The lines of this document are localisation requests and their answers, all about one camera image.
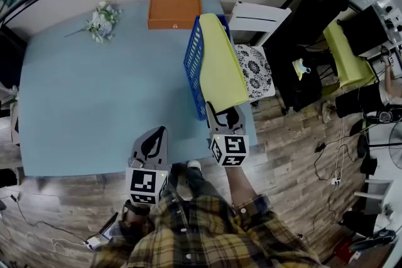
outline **yellow chair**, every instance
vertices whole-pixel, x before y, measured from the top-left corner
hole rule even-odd
[[[322,95],[329,95],[345,85],[363,86],[374,83],[376,77],[370,64],[366,59],[353,55],[342,28],[335,20],[323,33],[337,65],[339,83],[324,86]]]

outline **white flowers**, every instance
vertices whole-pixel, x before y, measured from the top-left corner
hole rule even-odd
[[[92,21],[88,21],[87,29],[92,34],[92,39],[97,43],[103,43],[105,39],[112,39],[112,29],[119,20],[121,10],[113,7],[105,1],[99,3],[99,7],[92,13]]]

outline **wooden floor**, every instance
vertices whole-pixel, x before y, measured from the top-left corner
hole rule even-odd
[[[313,163],[317,159],[314,149],[319,142],[340,138],[342,121],[336,116],[329,124],[322,123],[320,103],[317,102],[297,114],[282,117],[276,98],[260,101],[254,109],[258,145],[251,148],[251,157],[243,168],[258,193],[266,193],[274,210],[294,233],[305,236],[306,243],[322,260],[332,253],[340,239],[349,232],[336,224],[336,219],[351,207],[357,198],[353,192],[363,186],[360,174],[361,160],[352,163],[342,149],[336,156],[339,144],[330,144],[317,163],[321,177],[328,178],[343,164],[340,187],[327,200],[334,186],[329,181],[319,181]],[[359,115],[344,118],[344,135]],[[344,139],[353,159],[356,159],[357,136]],[[0,146],[2,153],[10,149]],[[224,169],[214,161],[203,160],[203,173],[218,190],[229,199],[229,185]],[[124,192],[124,173],[77,176],[64,178],[25,178],[21,186],[0,189],[0,198],[18,195],[21,209],[29,222],[44,220],[87,238],[98,231],[127,199]],[[3,200],[7,210],[0,222],[0,258],[15,260],[21,267],[88,267],[92,254],[83,245],[73,245],[80,240],[39,223],[27,225],[17,204],[10,198]]]

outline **shoe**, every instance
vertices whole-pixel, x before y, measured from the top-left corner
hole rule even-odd
[[[201,163],[199,163],[198,161],[194,160],[194,161],[189,161],[187,163],[187,167],[188,168],[197,168],[201,171]]]
[[[331,103],[329,100],[326,100],[322,104],[322,121],[324,123],[329,123],[331,121],[331,113],[335,111],[335,105]]]

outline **orange box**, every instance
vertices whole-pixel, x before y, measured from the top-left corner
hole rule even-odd
[[[201,0],[150,0],[148,29],[193,29]]]

